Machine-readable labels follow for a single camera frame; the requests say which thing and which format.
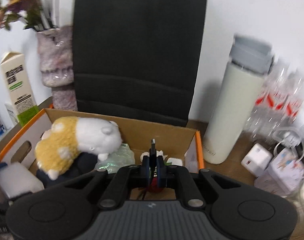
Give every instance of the white thermos bottle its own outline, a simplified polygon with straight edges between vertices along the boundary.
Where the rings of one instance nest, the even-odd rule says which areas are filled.
[[[203,139],[207,162],[219,164],[228,157],[270,71],[272,57],[269,44],[234,36],[230,61]]]

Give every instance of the wooden table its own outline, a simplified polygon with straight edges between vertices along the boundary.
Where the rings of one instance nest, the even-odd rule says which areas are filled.
[[[206,130],[206,125],[204,123],[196,121],[189,121],[187,127],[200,130],[202,136]],[[226,161],[218,165],[205,163],[205,166],[206,168],[217,171],[220,174],[226,175],[240,182],[253,185],[255,177],[241,165],[242,159],[249,152],[252,146],[253,143],[249,141],[248,137],[241,135]],[[291,240],[304,240],[304,220],[300,221],[299,219]]]

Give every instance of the vase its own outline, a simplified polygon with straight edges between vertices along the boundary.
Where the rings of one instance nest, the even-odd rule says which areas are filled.
[[[42,83],[52,88],[56,109],[77,111],[72,57],[72,27],[37,33]]]

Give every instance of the white power adapter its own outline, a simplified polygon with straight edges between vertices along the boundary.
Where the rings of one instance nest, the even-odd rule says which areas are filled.
[[[244,157],[241,164],[254,176],[259,177],[263,174],[271,159],[272,154],[257,143]]]

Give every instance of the yellow and white plush toy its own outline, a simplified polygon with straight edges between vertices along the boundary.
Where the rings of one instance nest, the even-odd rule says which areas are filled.
[[[35,147],[38,167],[51,180],[64,174],[81,152],[105,161],[122,143],[115,122],[99,118],[61,117],[46,131]]]

